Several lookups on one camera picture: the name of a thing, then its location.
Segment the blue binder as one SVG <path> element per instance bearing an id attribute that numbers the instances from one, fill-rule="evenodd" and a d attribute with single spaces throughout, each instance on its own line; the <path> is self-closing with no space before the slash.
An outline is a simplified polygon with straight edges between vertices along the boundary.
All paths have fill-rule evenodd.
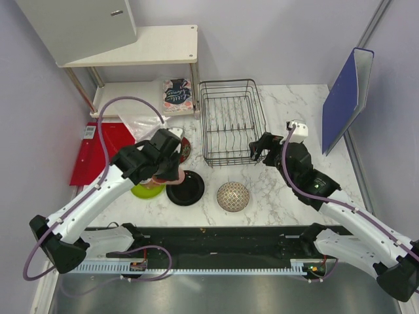
<path id="1" fill-rule="evenodd" d="M 328 155 L 366 106 L 373 66 L 372 50 L 354 48 L 322 108 L 321 149 Z"/>

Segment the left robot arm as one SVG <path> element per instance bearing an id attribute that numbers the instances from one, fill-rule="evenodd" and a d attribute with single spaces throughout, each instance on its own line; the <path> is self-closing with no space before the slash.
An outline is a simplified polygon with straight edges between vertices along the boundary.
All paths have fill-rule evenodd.
<path id="1" fill-rule="evenodd" d="M 30 220 L 37 246 L 59 273 L 74 270 L 85 258 L 117 252 L 137 257 L 143 252 L 144 242 L 130 223 L 93 232 L 86 228 L 138 184 L 153 177 L 177 181 L 182 139 L 182 128 L 160 128 L 150 140 L 123 147 L 87 190 L 50 216 Z"/>

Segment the book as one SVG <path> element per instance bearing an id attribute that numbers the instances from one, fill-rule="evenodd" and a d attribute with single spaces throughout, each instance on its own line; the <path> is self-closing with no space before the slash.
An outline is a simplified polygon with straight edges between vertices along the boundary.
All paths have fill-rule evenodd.
<path id="1" fill-rule="evenodd" d="M 165 116 L 188 115 L 194 112 L 190 80 L 184 78 L 164 80 L 162 87 Z"/>

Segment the grey cabinet door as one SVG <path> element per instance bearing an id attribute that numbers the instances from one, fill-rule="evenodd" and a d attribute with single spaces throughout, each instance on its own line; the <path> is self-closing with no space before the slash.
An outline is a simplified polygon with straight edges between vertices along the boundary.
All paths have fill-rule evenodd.
<path id="1" fill-rule="evenodd" d="M 62 66 L 137 41 L 128 1 L 17 1 L 30 24 Z"/>

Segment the red folder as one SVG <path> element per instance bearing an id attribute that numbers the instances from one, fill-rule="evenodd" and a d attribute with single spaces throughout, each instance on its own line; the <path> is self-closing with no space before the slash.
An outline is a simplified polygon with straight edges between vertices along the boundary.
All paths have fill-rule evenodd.
<path id="1" fill-rule="evenodd" d="M 86 125 L 69 182 L 70 186 L 89 185 L 104 170 L 105 156 L 97 126 L 96 122 L 89 122 Z M 134 137 L 122 122 L 103 122 L 101 128 L 109 158 L 112 158 L 122 147 L 133 145 L 135 142 Z"/>

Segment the black plate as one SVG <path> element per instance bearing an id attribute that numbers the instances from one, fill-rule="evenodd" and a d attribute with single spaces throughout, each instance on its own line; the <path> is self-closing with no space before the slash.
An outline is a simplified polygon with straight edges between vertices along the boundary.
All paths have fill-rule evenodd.
<path id="1" fill-rule="evenodd" d="M 179 206 L 190 206 L 198 202 L 205 192 L 203 178 L 194 171 L 186 170 L 181 184 L 168 185 L 166 195 L 171 202 Z"/>

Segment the red floral plate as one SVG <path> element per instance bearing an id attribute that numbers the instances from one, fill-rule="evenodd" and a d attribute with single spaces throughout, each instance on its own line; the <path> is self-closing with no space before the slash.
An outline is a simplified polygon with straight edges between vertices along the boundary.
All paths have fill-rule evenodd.
<path id="1" fill-rule="evenodd" d="M 182 138 L 182 141 L 181 141 L 181 157 L 180 157 L 180 163 L 181 164 L 189 158 L 189 156 L 191 154 L 191 150 L 192 150 L 192 148 L 191 148 L 190 141 L 186 137 Z"/>

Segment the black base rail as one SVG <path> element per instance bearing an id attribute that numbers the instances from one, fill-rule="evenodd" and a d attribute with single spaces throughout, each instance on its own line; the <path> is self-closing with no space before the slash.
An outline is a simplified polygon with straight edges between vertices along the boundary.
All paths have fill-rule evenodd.
<path id="1" fill-rule="evenodd" d="M 252 268 L 333 260 L 301 239 L 306 226 L 135 227 L 129 258 L 153 266 Z"/>

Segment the pink mug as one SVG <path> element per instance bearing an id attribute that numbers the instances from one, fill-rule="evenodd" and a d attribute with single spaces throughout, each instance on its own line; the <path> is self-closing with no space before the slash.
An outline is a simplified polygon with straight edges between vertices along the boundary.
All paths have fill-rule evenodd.
<path id="1" fill-rule="evenodd" d="M 143 183 L 142 186 L 144 186 L 145 188 L 154 188 L 165 183 L 166 181 L 152 178 L 149 182 Z"/>

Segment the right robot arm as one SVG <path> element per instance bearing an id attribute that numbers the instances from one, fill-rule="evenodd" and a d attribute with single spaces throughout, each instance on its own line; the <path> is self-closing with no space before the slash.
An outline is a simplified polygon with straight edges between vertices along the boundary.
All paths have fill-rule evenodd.
<path id="1" fill-rule="evenodd" d="M 332 256 L 364 271 L 392 298 L 407 302 L 418 292 L 418 242 L 396 232 L 356 205 L 340 185 L 312 165 L 304 143 L 264 133 L 249 144 L 250 158 L 268 154 L 263 164 L 275 167 L 302 203 L 341 224 L 350 235 L 338 235 L 313 223 L 300 240 L 301 253 Z"/>

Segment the black wire dish rack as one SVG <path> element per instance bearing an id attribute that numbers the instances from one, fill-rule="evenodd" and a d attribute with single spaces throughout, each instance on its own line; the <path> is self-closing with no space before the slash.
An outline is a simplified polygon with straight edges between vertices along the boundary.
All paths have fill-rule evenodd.
<path id="1" fill-rule="evenodd" d="M 251 78 L 199 84 L 202 152 L 210 167 L 254 164 L 249 144 L 266 131 L 256 82 Z"/>

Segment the tall pink cup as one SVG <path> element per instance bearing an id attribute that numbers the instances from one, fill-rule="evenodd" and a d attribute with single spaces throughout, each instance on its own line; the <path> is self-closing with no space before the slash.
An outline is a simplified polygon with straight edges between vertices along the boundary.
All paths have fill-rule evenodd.
<path id="1" fill-rule="evenodd" d="M 153 182 L 156 184 L 178 185 L 185 180 L 185 172 L 181 167 L 174 167 L 169 172 L 153 176 Z"/>

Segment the patterned bowl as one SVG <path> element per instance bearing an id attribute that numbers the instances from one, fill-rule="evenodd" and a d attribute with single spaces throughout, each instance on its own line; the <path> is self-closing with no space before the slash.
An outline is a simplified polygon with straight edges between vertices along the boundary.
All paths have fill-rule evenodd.
<path id="1" fill-rule="evenodd" d="M 249 204 L 250 193 L 242 183 L 227 182 L 218 189 L 216 199 L 223 210 L 237 213 Z"/>

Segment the clear plastic bag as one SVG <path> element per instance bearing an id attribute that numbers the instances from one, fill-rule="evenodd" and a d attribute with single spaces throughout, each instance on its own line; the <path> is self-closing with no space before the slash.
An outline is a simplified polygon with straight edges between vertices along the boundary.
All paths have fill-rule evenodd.
<path id="1" fill-rule="evenodd" d="M 167 116 L 160 119 L 157 115 L 120 114 L 119 118 L 124 123 L 136 142 L 150 139 L 156 130 L 168 127 Z"/>

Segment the green plate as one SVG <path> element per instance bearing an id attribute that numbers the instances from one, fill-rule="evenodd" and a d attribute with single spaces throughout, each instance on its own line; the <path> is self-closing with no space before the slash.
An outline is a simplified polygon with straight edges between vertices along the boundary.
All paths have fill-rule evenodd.
<path id="1" fill-rule="evenodd" d="M 166 185 L 162 184 L 154 188 L 145 188 L 142 184 L 139 184 L 134 186 L 130 191 L 137 198 L 149 200 L 160 195 L 164 191 L 165 187 Z"/>

